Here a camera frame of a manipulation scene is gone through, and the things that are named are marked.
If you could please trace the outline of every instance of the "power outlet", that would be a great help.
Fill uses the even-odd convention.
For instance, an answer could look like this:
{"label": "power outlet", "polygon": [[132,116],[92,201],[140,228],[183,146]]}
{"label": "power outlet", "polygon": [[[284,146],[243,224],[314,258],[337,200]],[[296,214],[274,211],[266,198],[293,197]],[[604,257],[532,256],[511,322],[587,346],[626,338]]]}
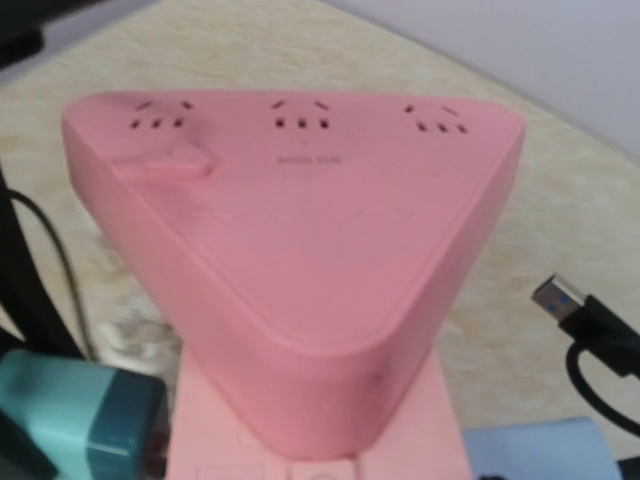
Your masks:
{"label": "power outlet", "polygon": [[279,130],[286,128],[329,130],[331,128],[331,119],[329,118],[331,108],[324,102],[316,100],[311,105],[305,105],[305,107],[310,107],[310,110],[305,114],[292,114],[287,107],[287,100],[278,100],[271,105],[271,109],[278,112],[274,119],[274,125]]}
{"label": "power outlet", "polygon": [[469,128],[460,118],[460,114],[450,107],[443,106],[437,114],[424,112],[413,104],[404,107],[404,113],[415,120],[415,127],[422,133],[460,133],[466,135]]}
{"label": "power outlet", "polygon": [[179,129],[186,123],[186,115],[194,110],[193,103],[188,100],[175,102],[175,104],[162,106],[152,100],[140,103],[133,108],[134,117],[129,123],[131,130],[149,128],[160,130],[166,128]]}

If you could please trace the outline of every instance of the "pink switch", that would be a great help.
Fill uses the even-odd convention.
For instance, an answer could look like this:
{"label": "pink switch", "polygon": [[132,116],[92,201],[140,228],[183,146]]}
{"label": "pink switch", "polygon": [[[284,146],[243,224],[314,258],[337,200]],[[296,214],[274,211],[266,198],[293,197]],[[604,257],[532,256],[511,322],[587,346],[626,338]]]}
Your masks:
{"label": "pink switch", "polygon": [[163,148],[142,158],[145,175],[154,180],[198,180],[211,172],[209,156],[191,143]]}

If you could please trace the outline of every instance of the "outlet socket hole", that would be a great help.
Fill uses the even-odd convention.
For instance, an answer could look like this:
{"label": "outlet socket hole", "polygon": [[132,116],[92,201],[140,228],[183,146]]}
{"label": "outlet socket hole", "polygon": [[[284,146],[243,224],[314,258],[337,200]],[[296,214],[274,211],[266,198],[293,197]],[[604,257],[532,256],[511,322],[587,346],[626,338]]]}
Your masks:
{"label": "outlet socket hole", "polygon": [[151,102],[144,102],[144,103],[141,103],[140,105],[138,105],[135,108],[135,110],[136,110],[136,112],[139,112],[140,110],[144,110],[145,108],[149,108],[151,105],[152,105]]}
{"label": "outlet socket hole", "polygon": [[453,115],[454,117],[459,117],[460,114],[458,112],[456,112],[454,109],[449,108],[449,107],[442,107],[442,110],[444,112],[447,112],[449,115]]}

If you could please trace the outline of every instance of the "black cable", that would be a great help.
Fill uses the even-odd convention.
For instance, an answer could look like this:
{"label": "black cable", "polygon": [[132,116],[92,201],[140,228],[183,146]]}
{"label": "black cable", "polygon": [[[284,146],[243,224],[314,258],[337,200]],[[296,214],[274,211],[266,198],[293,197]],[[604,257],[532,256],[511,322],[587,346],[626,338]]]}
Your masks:
{"label": "black cable", "polygon": [[[640,437],[640,423],[605,402],[580,369],[580,356],[589,352],[619,377],[633,375],[640,380],[640,334],[600,300],[585,295],[559,275],[543,282],[532,299],[574,339],[565,365],[580,396],[611,423]],[[624,480],[640,480],[640,457],[621,460],[618,467]]]}
{"label": "black cable", "polygon": [[640,480],[640,457],[620,460],[618,467],[624,480]]}
{"label": "black cable", "polygon": [[595,390],[591,388],[591,385],[589,385],[584,378],[582,370],[580,369],[579,360],[582,353],[592,350],[606,351],[608,349],[615,349],[618,355],[620,355],[621,351],[626,352],[630,362],[640,364],[640,346],[637,342],[630,341],[623,337],[601,337],[593,340],[577,341],[571,345],[565,358],[565,366],[569,379],[580,396],[591,405],[596,412],[622,430],[636,437],[640,437],[640,423],[623,415],[605,402]]}
{"label": "black cable", "polygon": [[93,341],[91,340],[91,335],[89,333],[89,326],[87,322],[87,317],[84,310],[84,305],[82,302],[82,297],[80,295],[80,289],[78,288],[78,281],[76,279],[76,275],[73,269],[73,265],[71,264],[71,259],[67,253],[58,232],[49,217],[44,213],[44,211],[29,197],[24,195],[17,190],[8,189],[9,198],[12,200],[21,203],[27,209],[29,209],[36,218],[40,221],[42,226],[44,227],[47,235],[51,239],[60,259],[60,263],[62,265],[62,269],[64,270],[64,275],[67,282],[67,288],[69,290],[69,294],[71,296],[71,301],[73,304],[73,308],[75,310],[76,319],[78,321],[78,325],[80,327],[80,334],[82,336],[82,341],[85,345],[87,357],[90,360],[96,360],[96,352],[95,347],[93,345]]}

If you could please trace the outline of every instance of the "pink base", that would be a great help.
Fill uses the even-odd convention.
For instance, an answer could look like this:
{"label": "pink base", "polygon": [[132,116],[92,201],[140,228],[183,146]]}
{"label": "pink base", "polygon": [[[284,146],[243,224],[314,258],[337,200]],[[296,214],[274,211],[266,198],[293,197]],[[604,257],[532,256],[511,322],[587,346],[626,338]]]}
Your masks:
{"label": "pink base", "polygon": [[355,459],[308,463],[265,447],[183,355],[167,480],[470,480],[442,368],[426,362],[377,443]]}

